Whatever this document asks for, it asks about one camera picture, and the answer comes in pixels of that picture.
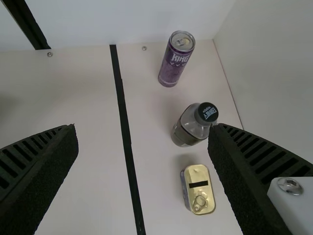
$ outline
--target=black frame edge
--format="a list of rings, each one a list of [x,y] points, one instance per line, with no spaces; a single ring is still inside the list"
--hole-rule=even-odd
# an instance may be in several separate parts
[[[51,49],[24,0],[2,0],[2,2],[36,50]]]
[[[128,175],[129,187],[130,187],[130,192],[131,192],[131,197],[132,197],[137,234],[145,235],[146,231],[145,231],[145,226],[143,222],[143,214],[142,214],[142,209],[141,209],[139,190],[138,190],[133,152],[132,152],[131,134],[130,134],[130,129],[129,129],[124,89],[123,89],[123,81],[122,81],[121,72],[119,68],[116,45],[110,45],[110,52],[111,52],[112,67],[113,67],[113,74],[114,74],[114,80],[115,80],[119,118],[121,122],[121,131],[122,131],[127,175]]]

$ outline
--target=can lid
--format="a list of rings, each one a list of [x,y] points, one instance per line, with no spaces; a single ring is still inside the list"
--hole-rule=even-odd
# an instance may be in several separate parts
[[[219,111],[216,106],[212,103],[205,102],[199,105],[198,110],[196,110],[197,120],[201,122],[201,124],[210,122],[214,122],[219,117]]]
[[[179,51],[190,51],[195,47],[195,38],[186,31],[175,31],[171,35],[172,46]]]

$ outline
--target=water bottle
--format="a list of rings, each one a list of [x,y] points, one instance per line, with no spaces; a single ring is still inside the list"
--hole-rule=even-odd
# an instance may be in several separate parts
[[[210,126],[215,125],[219,111],[214,104],[194,103],[180,116],[174,125],[171,137],[179,147],[193,146],[209,136]]]

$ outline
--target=black bottle cap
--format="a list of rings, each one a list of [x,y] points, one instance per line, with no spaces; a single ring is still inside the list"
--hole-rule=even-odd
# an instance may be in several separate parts
[[[204,122],[214,122],[219,117],[219,111],[214,104],[205,102],[199,105],[198,114]]]

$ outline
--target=metal bolt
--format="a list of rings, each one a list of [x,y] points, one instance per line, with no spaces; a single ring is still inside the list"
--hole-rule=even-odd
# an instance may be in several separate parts
[[[299,196],[303,194],[302,186],[292,178],[285,178],[285,177],[280,178],[277,181],[277,184],[279,188],[282,191],[285,191],[286,193],[289,193],[295,196]]]

